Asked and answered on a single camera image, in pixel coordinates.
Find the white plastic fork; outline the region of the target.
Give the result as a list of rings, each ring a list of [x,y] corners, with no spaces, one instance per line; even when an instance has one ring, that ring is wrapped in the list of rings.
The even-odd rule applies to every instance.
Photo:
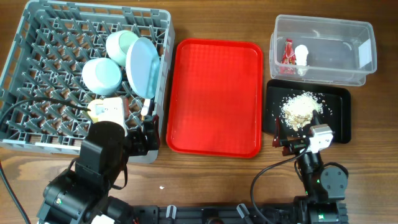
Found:
[[[147,116],[151,112],[151,99],[145,99],[142,109],[141,109],[141,116]]]

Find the food scraps and rice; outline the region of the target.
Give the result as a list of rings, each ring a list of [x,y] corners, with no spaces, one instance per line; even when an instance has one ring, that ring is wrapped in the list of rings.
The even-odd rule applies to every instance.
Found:
[[[284,131],[292,132],[291,136],[305,136],[305,128],[313,121],[313,112],[323,114],[325,103],[322,94],[309,91],[283,96],[280,102],[272,103],[276,109],[271,110],[271,125],[274,128],[279,120]]]

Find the yellow plastic cup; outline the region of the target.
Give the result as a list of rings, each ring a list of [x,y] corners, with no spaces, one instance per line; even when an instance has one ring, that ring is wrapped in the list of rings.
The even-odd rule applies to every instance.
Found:
[[[92,122],[97,123],[100,115],[104,113],[103,100],[95,99],[88,104],[87,108],[88,116]]]

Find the white round plate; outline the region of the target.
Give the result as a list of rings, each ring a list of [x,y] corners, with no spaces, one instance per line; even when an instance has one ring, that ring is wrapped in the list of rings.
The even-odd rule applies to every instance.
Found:
[[[154,44],[138,38],[128,49],[126,75],[133,92],[146,99],[155,97],[160,58]]]

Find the red snack wrapper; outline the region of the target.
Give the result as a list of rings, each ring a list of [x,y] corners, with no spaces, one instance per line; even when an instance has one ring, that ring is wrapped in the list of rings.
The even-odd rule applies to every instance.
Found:
[[[295,65],[296,64],[296,56],[293,50],[293,40],[286,39],[284,54],[282,57],[281,64],[284,66],[280,67],[280,72],[283,74],[293,75],[295,73],[295,69],[292,67],[286,67],[286,65]]]

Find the light blue bowl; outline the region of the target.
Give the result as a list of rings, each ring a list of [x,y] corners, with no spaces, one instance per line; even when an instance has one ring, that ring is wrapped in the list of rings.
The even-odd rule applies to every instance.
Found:
[[[109,58],[94,58],[85,63],[81,72],[83,83],[97,95],[112,95],[122,80],[119,65]]]

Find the white tissue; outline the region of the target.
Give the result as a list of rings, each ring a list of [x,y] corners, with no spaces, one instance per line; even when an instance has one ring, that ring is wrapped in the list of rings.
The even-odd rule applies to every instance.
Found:
[[[305,45],[298,45],[295,48],[295,64],[300,66],[300,68],[297,69],[297,72],[301,77],[304,76],[308,70],[307,68],[304,68],[307,66],[308,53],[308,48]]]

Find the light green bowl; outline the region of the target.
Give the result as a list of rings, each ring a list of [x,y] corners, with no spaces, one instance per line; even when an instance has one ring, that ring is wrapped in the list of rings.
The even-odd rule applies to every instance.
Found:
[[[119,66],[126,66],[127,51],[138,40],[138,36],[129,30],[112,33],[106,39],[106,52]]]

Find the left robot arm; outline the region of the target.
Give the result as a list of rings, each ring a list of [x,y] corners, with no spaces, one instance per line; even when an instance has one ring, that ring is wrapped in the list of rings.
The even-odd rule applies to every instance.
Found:
[[[80,155],[43,192],[39,223],[137,223],[128,203],[109,196],[115,181],[125,176],[132,156],[160,147],[159,117],[147,116],[143,127],[126,132],[112,121],[91,125]]]

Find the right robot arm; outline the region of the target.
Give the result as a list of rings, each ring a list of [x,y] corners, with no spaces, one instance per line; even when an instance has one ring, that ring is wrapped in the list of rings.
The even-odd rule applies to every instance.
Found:
[[[339,163],[324,163],[320,152],[330,146],[333,131],[322,124],[318,113],[313,112],[315,125],[307,137],[289,140],[282,122],[275,122],[272,145],[282,147],[282,155],[294,155],[295,170],[306,191],[293,202],[294,223],[348,223],[345,190],[348,186],[348,170]]]

